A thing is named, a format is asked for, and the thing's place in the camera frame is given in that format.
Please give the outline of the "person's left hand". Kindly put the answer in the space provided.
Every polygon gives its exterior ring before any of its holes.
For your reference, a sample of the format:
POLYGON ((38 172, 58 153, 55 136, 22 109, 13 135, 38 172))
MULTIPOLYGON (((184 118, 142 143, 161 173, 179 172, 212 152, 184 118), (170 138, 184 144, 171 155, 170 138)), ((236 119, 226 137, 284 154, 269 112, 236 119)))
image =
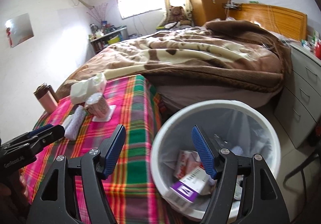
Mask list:
POLYGON ((29 208, 29 191, 25 177, 20 171, 1 178, 1 202, 24 215, 29 208))

